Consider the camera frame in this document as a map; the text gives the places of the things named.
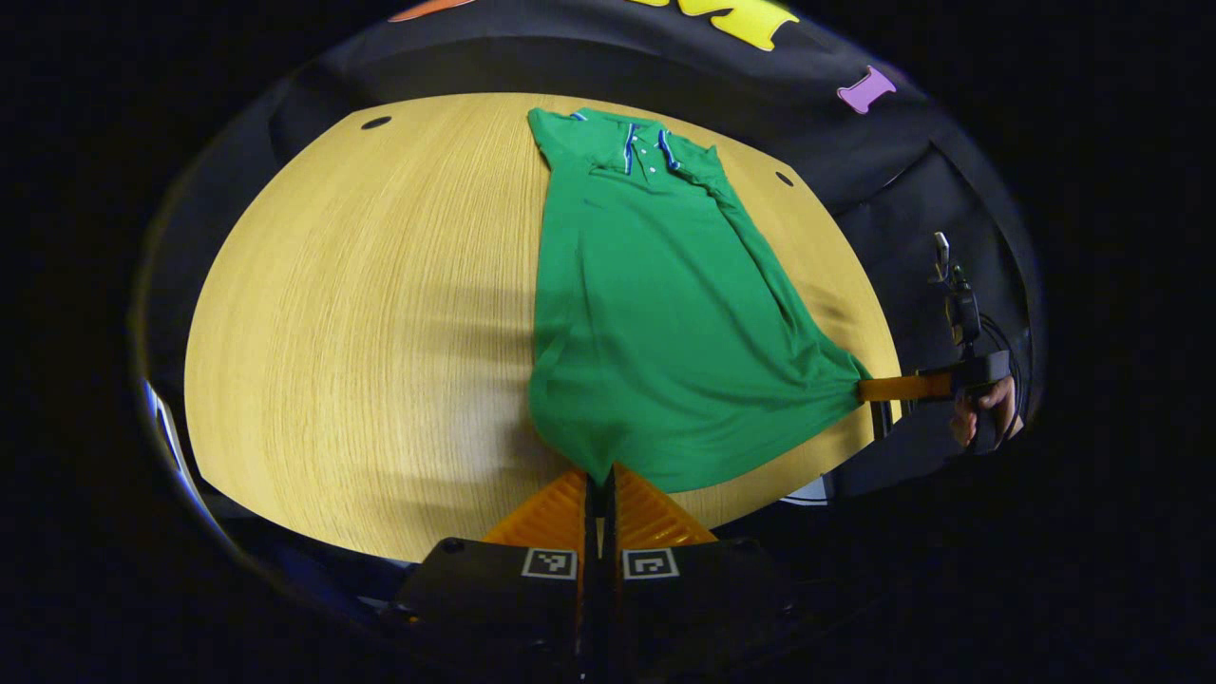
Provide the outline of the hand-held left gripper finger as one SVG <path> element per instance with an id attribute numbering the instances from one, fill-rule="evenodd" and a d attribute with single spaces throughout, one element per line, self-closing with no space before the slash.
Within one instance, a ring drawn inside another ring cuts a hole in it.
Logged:
<path id="1" fill-rule="evenodd" d="M 796 622 L 790 576 L 638 473 L 599 486 L 599 682 L 760 683 Z"/>
<path id="2" fill-rule="evenodd" d="M 392 637 L 455 683 L 581 682 L 595 512 L 570 470 L 478 540 L 437 542 L 392 598 Z"/>

